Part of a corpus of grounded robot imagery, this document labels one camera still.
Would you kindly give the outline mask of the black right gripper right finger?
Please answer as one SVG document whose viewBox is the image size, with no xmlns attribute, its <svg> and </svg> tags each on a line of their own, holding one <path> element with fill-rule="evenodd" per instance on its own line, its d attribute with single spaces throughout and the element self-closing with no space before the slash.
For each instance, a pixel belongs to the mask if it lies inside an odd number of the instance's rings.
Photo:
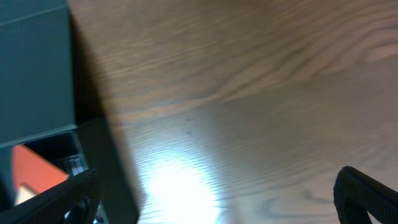
<svg viewBox="0 0 398 224">
<path fill-rule="evenodd" d="M 354 167 L 339 171 L 333 200 L 341 224 L 397 224 L 397 192 Z"/>
</svg>

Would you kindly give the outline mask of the clear precision screwdriver case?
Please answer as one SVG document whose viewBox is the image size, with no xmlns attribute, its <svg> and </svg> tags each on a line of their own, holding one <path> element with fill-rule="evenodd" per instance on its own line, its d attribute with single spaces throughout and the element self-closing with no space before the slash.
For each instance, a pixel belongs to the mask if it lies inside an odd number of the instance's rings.
<svg viewBox="0 0 398 224">
<path fill-rule="evenodd" d="M 79 155 L 67 157 L 63 160 L 66 173 L 69 176 L 76 176 L 83 171 L 87 170 L 87 165 L 84 158 Z"/>
</svg>

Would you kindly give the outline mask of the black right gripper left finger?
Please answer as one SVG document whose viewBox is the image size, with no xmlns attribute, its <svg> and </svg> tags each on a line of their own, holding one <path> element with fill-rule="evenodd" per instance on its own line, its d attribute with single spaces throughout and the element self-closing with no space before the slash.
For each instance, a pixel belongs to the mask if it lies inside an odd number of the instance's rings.
<svg viewBox="0 0 398 224">
<path fill-rule="evenodd" d="M 1 223 L 93 224 L 99 204 L 99 175 L 87 169 L 1 212 Z"/>
</svg>

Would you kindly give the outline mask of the orange scraper wooden handle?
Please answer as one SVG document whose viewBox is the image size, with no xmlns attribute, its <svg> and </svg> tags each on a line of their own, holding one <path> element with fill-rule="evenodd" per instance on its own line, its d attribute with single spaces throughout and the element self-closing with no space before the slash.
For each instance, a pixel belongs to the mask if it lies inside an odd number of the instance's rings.
<svg viewBox="0 0 398 224">
<path fill-rule="evenodd" d="M 14 205 L 21 204 L 68 179 L 68 174 L 26 146 L 12 148 Z"/>
</svg>

